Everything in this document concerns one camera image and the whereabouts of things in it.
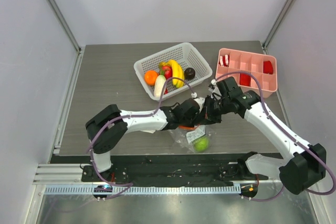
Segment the dark brown fake fruit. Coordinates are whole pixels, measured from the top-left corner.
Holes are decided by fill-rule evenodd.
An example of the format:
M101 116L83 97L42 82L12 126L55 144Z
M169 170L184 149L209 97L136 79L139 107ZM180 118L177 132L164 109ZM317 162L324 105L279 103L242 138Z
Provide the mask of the dark brown fake fruit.
M192 80L196 76L196 72L193 68L186 68L184 70L184 78L185 80Z

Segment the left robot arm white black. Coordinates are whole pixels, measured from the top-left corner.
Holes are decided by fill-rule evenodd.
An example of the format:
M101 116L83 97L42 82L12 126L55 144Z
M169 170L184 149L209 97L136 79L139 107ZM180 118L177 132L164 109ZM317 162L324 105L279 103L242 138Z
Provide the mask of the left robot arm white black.
M90 119L85 128L90 140L89 152L95 163L93 174L105 182L112 174L110 151L125 134L174 130L192 127L201 112L204 98L190 98L173 106L162 106L153 111L125 111L112 104Z

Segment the green fake fruit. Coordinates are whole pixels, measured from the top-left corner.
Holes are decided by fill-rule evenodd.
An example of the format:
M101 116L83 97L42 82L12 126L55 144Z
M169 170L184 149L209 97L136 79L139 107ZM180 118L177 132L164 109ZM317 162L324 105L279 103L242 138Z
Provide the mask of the green fake fruit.
M208 148L209 139L207 137L200 137L194 141L193 147L196 152L203 152Z

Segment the orange fake fruit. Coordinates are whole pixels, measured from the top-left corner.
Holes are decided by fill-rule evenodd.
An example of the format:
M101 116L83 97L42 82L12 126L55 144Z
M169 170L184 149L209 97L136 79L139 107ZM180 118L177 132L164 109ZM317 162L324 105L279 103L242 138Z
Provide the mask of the orange fake fruit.
M144 75L144 81L147 85L154 86L158 76L158 72L154 70L148 70Z

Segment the clear zip bag orange seal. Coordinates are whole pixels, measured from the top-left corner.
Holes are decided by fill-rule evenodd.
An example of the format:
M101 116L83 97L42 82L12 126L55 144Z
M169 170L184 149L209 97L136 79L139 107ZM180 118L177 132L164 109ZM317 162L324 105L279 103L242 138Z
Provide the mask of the clear zip bag orange seal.
M180 147L187 148L189 152L192 153L205 152L209 148L212 139L216 135L216 132L208 125L199 125L196 128L189 129L182 129L178 127L174 130L168 130L168 132L176 144L178 144ZM205 151L196 152L194 150L193 144L194 141L200 137L207 137L209 139L209 145Z

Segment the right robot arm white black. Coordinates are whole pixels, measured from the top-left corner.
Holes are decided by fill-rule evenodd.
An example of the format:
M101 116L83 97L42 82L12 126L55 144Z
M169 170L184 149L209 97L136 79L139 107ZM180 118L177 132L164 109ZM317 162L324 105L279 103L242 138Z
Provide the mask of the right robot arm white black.
M213 79L209 87L212 95L206 98L203 106L207 119L213 120L227 113L238 114L260 130L281 155L281 158L272 158L249 153L237 166L239 177L250 179L260 174L278 179L295 195L325 178L325 148L320 144L311 145L290 130L257 92L243 92L233 77L221 81Z

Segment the yellow fake banana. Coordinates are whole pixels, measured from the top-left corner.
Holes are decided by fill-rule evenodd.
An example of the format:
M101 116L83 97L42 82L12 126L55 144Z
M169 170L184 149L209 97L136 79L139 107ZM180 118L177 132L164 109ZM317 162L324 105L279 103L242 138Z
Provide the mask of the yellow fake banana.
M173 85L178 89L184 85L183 79L183 70L179 63L173 59L169 60L168 62L160 62L159 69L161 70L162 66L169 65L172 68L174 79L172 79Z

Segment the red fake apple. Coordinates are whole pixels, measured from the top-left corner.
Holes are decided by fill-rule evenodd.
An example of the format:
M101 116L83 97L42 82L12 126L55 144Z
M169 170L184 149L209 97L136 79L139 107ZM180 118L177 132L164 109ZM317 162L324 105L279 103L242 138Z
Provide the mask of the red fake apple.
M169 65L162 66L160 70L160 74L163 75L165 79L171 78L173 76L173 71L172 71L171 66Z

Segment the white fake radish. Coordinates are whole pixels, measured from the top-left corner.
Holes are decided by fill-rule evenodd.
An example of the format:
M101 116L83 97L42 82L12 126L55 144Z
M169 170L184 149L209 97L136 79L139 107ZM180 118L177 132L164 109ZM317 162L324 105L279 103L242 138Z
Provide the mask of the white fake radish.
M165 82L166 82L166 78L163 75L159 75L156 78L155 85L154 85L154 92L153 92L156 98L159 98L161 96Z

